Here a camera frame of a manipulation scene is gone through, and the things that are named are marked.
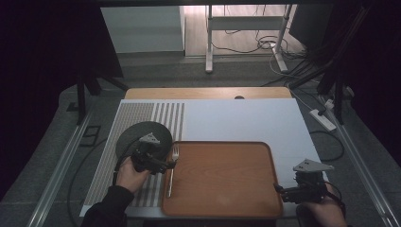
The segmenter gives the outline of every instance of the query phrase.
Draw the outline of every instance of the wooden board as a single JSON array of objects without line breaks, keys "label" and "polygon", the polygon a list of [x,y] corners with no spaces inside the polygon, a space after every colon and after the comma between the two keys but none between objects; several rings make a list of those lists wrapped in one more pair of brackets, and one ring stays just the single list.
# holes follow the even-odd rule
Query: wooden board
[{"label": "wooden board", "polygon": [[125,99],[292,98],[286,87],[131,88]]},{"label": "wooden board", "polygon": [[275,169],[261,142],[177,142],[180,158],[172,194],[162,210],[168,216],[278,218],[283,204],[275,192]]}]

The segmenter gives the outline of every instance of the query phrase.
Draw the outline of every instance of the brown tray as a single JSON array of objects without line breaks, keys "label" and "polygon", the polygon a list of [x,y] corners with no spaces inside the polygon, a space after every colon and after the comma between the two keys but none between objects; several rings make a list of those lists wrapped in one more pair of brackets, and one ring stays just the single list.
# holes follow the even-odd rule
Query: brown tray
[{"label": "brown tray", "polygon": [[162,210],[168,216],[278,218],[283,203],[270,148],[260,142],[176,142],[180,158],[172,194]]}]

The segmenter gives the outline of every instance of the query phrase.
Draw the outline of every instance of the aluminum rail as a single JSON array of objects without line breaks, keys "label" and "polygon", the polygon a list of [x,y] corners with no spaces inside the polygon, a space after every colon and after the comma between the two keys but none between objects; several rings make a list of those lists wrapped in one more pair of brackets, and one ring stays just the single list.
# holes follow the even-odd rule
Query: aluminum rail
[{"label": "aluminum rail", "polygon": [[379,185],[375,181],[374,176],[372,175],[370,169],[366,166],[365,162],[363,161],[362,156],[360,155],[357,146],[354,144],[351,136],[349,135],[347,129],[339,123],[337,118],[331,111],[327,111],[329,119],[336,125],[337,132],[340,135],[340,138],[347,148],[348,156],[351,162],[354,164],[354,167],[359,175],[362,183],[365,185],[365,189],[370,195],[372,202],[375,205],[375,208],[378,214],[383,219],[384,223],[388,227],[396,227],[400,226],[400,223],[397,217],[392,210],[386,196],[384,195],[383,191],[380,189]]},{"label": "aluminum rail", "polygon": [[82,122],[80,125],[76,127],[74,130],[73,135],[71,136],[70,140],[68,141],[67,145],[64,148],[64,151],[61,154],[61,158],[59,159],[59,162],[57,163],[55,170],[47,183],[46,188],[44,189],[44,192],[41,196],[41,198],[38,201],[38,204],[36,205],[35,210],[32,213],[32,216],[30,217],[30,220],[27,224],[28,227],[35,226],[43,226],[44,221],[47,217],[47,214],[49,213],[49,210],[53,204],[54,199],[57,196],[57,193],[59,192],[60,186],[62,181],[64,180],[64,176],[68,170],[68,167],[71,164],[71,161],[74,158],[74,155],[77,151],[77,147],[79,145],[80,138],[82,138],[82,135],[85,132],[86,126],[89,123],[89,120],[92,117],[93,114],[93,108],[95,106],[95,103],[97,101],[97,97],[91,98],[93,101],[90,103],[89,111],[83,118]]}]

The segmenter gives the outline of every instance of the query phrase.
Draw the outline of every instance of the wall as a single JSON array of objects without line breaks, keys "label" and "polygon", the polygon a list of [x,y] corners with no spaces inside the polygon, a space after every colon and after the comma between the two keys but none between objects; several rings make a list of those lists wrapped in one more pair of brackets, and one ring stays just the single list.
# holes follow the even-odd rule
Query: wall
[{"label": "wall", "polygon": [[103,8],[117,53],[183,51],[182,7]]}]

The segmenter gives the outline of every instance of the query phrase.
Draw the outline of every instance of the white table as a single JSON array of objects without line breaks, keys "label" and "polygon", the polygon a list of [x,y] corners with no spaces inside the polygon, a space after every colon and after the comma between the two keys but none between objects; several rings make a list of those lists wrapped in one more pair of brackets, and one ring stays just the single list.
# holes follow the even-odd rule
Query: white table
[{"label": "white table", "polygon": [[[129,126],[145,120],[165,124],[176,141],[260,141],[270,146],[279,184],[295,186],[292,168],[305,158],[319,161],[298,104],[293,98],[124,99],[81,210],[101,201],[111,185],[115,143]],[[160,208],[162,175],[150,176],[126,213],[132,218],[168,218]],[[296,205],[284,203],[283,217]]]}]

